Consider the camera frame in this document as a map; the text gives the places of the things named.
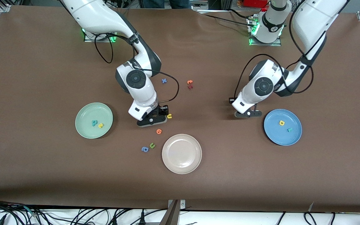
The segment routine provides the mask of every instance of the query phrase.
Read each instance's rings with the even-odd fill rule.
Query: green led light
[[[259,27],[260,27],[259,23],[256,23],[256,28],[252,30],[251,34],[256,35],[256,33],[258,32]]]
[[[279,33],[279,37],[281,35],[281,32],[283,31],[284,25],[280,28],[280,33]]]
[[[117,37],[110,37],[109,40],[110,40],[111,42],[116,42],[116,38],[117,38]]]

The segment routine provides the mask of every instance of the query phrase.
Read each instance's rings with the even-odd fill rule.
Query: white plate
[[[198,141],[188,134],[176,134],[163,146],[165,166],[177,174],[193,172],[201,162],[203,152]]]

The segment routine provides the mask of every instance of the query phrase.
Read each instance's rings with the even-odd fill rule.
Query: plate
[[[303,127],[298,117],[286,109],[275,109],[267,114],[264,129],[270,140],[278,145],[289,146],[299,141]]]
[[[103,123],[104,126],[99,128],[98,125]],[[85,138],[99,138],[109,131],[113,123],[113,114],[111,109],[100,102],[90,103],[84,106],[76,116],[75,126],[77,132]]]
[[[201,162],[203,152],[198,141],[188,134],[176,134],[163,146],[162,159],[165,166],[177,174],[193,172]]]

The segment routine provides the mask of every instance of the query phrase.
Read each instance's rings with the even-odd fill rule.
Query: white floor
[[[96,212],[101,211],[98,209],[89,215],[86,215],[85,218],[81,219],[81,222],[85,222],[88,218],[93,216]],[[114,209],[108,210],[108,213],[102,212],[91,221],[95,225],[106,225],[107,221],[112,218],[114,214]],[[148,209],[145,213],[153,211],[153,209]],[[72,220],[78,213],[77,209],[46,209],[43,212],[48,213],[56,218],[62,218],[67,220]],[[146,216],[146,222],[160,222],[165,214],[164,211],[155,212],[151,215]],[[133,209],[129,212],[123,214],[117,220],[118,225],[130,225],[136,219],[140,217],[141,209]],[[281,212],[180,212],[179,225],[189,225],[191,223],[197,222],[196,225],[276,225]],[[316,220],[317,225],[330,225],[332,218],[331,213],[313,213],[314,219]],[[314,224],[311,219],[308,217],[308,221],[311,224]],[[70,222],[56,221],[50,219],[51,224],[53,225],[70,225]],[[31,219],[31,224],[39,224],[35,218]],[[42,220],[42,224],[47,225],[47,222]],[[336,214],[334,219],[334,225],[360,225],[360,214]],[[13,219],[13,216],[9,215],[6,217],[4,225],[16,225],[16,221]],[[308,225],[304,220],[303,213],[286,213],[280,223],[280,225]]]

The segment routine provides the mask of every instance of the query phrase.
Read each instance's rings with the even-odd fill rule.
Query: brown table
[[[283,66],[299,58],[287,30],[282,47],[258,47],[248,45],[244,26],[191,10],[122,12],[159,55],[162,71],[180,82],[169,104],[173,118],[138,128],[127,113],[132,98],[114,78],[115,68],[132,57],[125,42],[114,43],[114,62],[106,64],[63,8],[13,6],[0,17],[0,200],[164,208],[167,199],[183,198],[192,209],[254,211],[306,211],[314,201],[314,211],[360,212],[360,22],[354,14],[340,15],[329,30],[308,91],[273,94],[259,104],[264,115],[285,108],[301,120],[301,140],[281,147],[266,137],[264,116],[234,118],[228,97],[252,56],[269,53]],[[109,56],[108,43],[100,49]],[[163,100],[176,85],[162,78],[152,81]],[[109,133],[94,140],[74,127],[77,112],[91,102],[114,114]],[[203,149],[201,164],[187,175],[170,172],[161,157],[164,142],[179,133],[194,136]],[[157,147],[142,152],[151,142]]]

